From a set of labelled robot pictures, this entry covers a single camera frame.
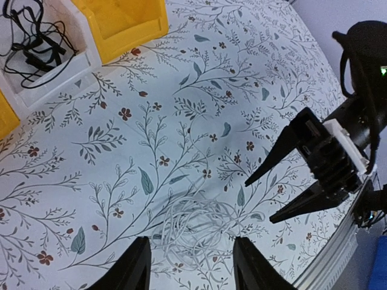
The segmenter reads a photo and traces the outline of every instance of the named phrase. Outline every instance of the brown flower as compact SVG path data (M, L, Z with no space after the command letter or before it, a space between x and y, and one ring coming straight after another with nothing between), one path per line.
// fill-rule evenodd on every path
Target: brown flower
M50 261L52 262L54 260L53 256L47 255L45 251L41 251L41 253L37 255L37 258L39 259L40 264L46 264L47 266L50 265Z
M133 48L132 51L131 51L131 54L133 54L134 56L139 56L141 53L141 50L139 48Z
M27 151L27 153L30 154L30 157L36 157L38 152L39 152L39 148L34 146L31 146L30 150Z
M242 162L242 161L241 161L241 156L240 156L239 154L236 154L236 155L234 156L234 162L237 163L237 164L239 164L240 162Z
M204 178L211 178L211 170L208 170L208 172L207 172L207 169L204 169L203 170L203 177Z
M122 108L119 112L119 116L122 117L122 120L127 121L132 116L131 110Z
M183 266L184 266L183 263L180 263L180 264L175 263L175 267L173 268L173 272L178 271L179 273L181 273L181 270L179 268L181 268Z
M119 208L116 207L114 211L115 213L113 213L113 216L117 216L120 219L123 215L123 210L120 211Z
M210 135L210 139L212 142L215 142L218 138L216 137L216 134Z
M283 185L279 185L277 192L278 193L283 193L284 192L284 186Z
M252 151L254 149L254 144L251 141L248 141L246 148L247 148L247 151L249 150Z
M161 156L160 157L160 162L159 162L159 165L164 165L164 166L168 166L168 162L170 161L169 158L165 158L164 156Z
M157 102L153 105L153 109L156 111L159 111L161 109L162 105L159 105Z

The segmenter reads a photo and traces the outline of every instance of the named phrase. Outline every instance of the tangled black cable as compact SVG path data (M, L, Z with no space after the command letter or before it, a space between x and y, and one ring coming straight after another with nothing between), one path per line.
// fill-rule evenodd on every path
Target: tangled black cable
M380 137L379 137L380 125L377 120L377 112L376 112L374 95L369 85L369 80L364 72L363 66L359 58L357 57L356 52L353 50L351 39L346 34L340 33L338 31L335 31L332 34L332 37L338 43L340 43L344 49L343 56L340 61L340 85L342 88L343 95L346 96L347 98L354 97L353 95L348 93L348 91L345 89L345 84L344 84L344 71L345 71L345 64L347 59L352 61L353 66L359 72L359 76L363 80L364 89L361 89L361 88L357 88L357 89L361 89L359 95L361 98L364 99L364 104L366 106L366 113L368 117L369 137L371 141L371 145L370 145L371 155L369 158L369 164L368 164L366 174L370 174L376 163L376 153L380 143Z
M50 81L54 80L59 74L61 74L69 63L72 61L74 56L77 54L77 50L73 47L66 33L66 25L62 21L56 21L54 23L44 22L44 6L41 0L32 0L39 6L38 13L34 13L33 9L30 6L23 6L22 9L16 11L13 9L13 4L15 0L5 0L2 8L2 16L10 20L11 24L11 45L10 49L5 54L0 54L1 57L7 57L4 65L4 72L8 74L17 74L23 78L21 81L21 87L25 89L34 89L40 86L44 86ZM30 27L24 27L21 22L21 16L24 17ZM15 31L14 25L16 25L23 32L23 40L21 43L15 42ZM42 25L49 25L45 31L41 30ZM51 35L57 34L60 36L59 43L52 40ZM48 73L55 67L62 64L62 59L60 55L64 56L66 49L63 47L65 44L72 55L67 60L63 68L52 76L49 80L40 83L36 86L27 86L25 83L33 83L38 78L42 77L45 73ZM40 49L43 45L48 45L48 48ZM15 55L22 53L26 60L25 62L36 68L34 72L21 72L9 66L9 63L14 59ZM50 58L47 61L43 61L38 55L49 54Z

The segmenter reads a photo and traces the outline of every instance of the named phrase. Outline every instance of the storage bin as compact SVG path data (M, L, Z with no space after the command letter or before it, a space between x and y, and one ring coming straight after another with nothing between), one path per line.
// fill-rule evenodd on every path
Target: storage bin
M168 32L164 0L72 0L87 17L102 63Z
M21 78L13 74L4 74L3 71L0 71L0 90L7 99L7 103L9 103L20 120L27 118L41 104L45 103L53 95L64 91L70 85L72 86L73 94L76 94L76 89L79 89L80 91L81 88L77 88L74 84L83 76L102 65L85 15L81 13L70 0L49 0L43 2L45 9L44 21L63 21L66 25L65 34L79 52L58 77L48 82L46 85L35 89L22 88L20 86ZM28 6L33 5L33 1L29 0L17 0L15 3L18 3L18 8L19 5L22 6L23 4ZM2 27L2 33L0 34L0 51L1 53L4 53L9 49L11 44L9 20L2 18L0 26ZM15 34L15 41L20 39L19 36L20 34ZM5 57L1 57L1 68L4 66L4 62ZM65 65L66 61L63 61L60 66L33 82L32 86L36 86L51 79ZM8 116L8 113L4 114L2 112L1 114L2 117ZM13 129L13 125L11 126L11 124L14 124L14 121L10 119L9 122L6 121L4 123L4 126L8 126L7 124L9 124L9 127L7 127L8 129L2 127L0 131L0 139L6 135L6 132L9 133Z

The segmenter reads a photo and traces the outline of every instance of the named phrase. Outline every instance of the floral pattern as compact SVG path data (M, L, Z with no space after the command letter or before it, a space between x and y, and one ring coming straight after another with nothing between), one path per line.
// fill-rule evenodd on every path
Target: floral pattern
M86 289L137 236L151 238L151 289L234 289L235 236L293 282L346 215L352 198L270 223L313 182L296 152L243 186L298 111L324 118L343 99L289 3L166 5L167 36L0 141L3 289Z

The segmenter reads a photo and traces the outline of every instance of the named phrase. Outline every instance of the gray wall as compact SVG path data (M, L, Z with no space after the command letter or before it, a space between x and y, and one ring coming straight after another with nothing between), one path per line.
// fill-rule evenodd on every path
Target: gray wall
M387 22L387 0L297 0L293 7L316 38L337 78L342 48L331 38L332 32L346 33L358 21ZM349 68L346 73L349 90ZM381 139L377 164L381 182L387 183L387 130L383 131Z

